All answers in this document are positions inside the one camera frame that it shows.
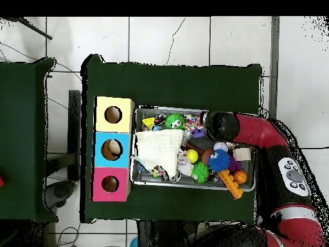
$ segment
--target green fuzzy ball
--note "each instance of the green fuzzy ball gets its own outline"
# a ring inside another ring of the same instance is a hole
[[[175,123],[176,121],[179,121],[180,124],[177,127],[172,127],[172,124]],[[177,113],[176,114],[170,114],[164,123],[166,124],[166,127],[168,129],[184,130],[183,125],[185,124],[185,118],[181,114],[177,114]]]
[[[191,175],[199,184],[202,184],[207,181],[209,169],[203,162],[198,162],[194,165]]]

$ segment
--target gray container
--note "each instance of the gray container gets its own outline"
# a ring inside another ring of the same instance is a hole
[[[154,107],[152,109],[144,108],[139,106],[134,111],[134,118],[136,121],[135,128],[133,130],[132,138],[132,153],[136,153],[136,132],[143,131],[143,122],[141,121],[144,118],[155,117],[159,114],[166,113],[181,113],[181,114],[194,114],[200,115],[202,111],[206,110],[194,110],[194,109],[182,109],[182,108],[168,108],[168,107]],[[216,143],[213,140],[210,140],[207,137],[201,138],[192,138],[190,143],[203,149],[204,151],[209,148],[213,148]],[[239,147],[249,147],[248,145],[239,144]],[[244,192],[252,191],[255,188],[255,178],[254,178],[254,150],[251,150],[251,161],[240,161],[242,169],[247,173],[247,181],[239,185]],[[162,177],[153,178],[149,173],[139,173],[137,168],[138,162],[131,159],[130,162],[130,180],[137,185],[156,185],[162,187],[182,187],[182,188],[200,188],[208,190],[228,190],[225,184],[219,179],[218,182],[207,181],[202,184],[198,184],[192,177],[181,175],[181,179],[178,183],[171,183],[169,181],[164,181]]]

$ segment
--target green table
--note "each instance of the green table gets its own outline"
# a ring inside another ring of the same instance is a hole
[[[0,219],[56,221],[42,202],[46,177],[44,79],[54,59],[0,63]]]
[[[86,136],[81,147],[86,166],[82,169],[82,219],[241,220],[253,224],[255,191],[234,200],[221,190],[133,184],[125,203],[90,202],[93,101],[95,96],[113,96],[131,98],[136,105],[257,113],[261,74],[257,64],[247,68],[107,64],[98,55],[88,56],[82,64],[82,139]]]

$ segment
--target orange toy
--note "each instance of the orange toy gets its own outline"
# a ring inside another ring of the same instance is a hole
[[[221,180],[224,182],[227,189],[231,192],[234,199],[239,199],[244,193],[241,188],[238,188],[238,183],[234,182],[234,177],[229,175],[229,170],[223,170],[218,173]]]
[[[234,181],[238,184],[243,184],[247,181],[247,174],[243,170],[237,170],[233,174]]]

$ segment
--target red robot arm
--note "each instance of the red robot arm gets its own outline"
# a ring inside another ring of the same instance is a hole
[[[267,247],[326,247],[308,185],[278,128],[247,114],[207,112],[201,120],[209,138],[257,148],[263,215],[258,230]]]

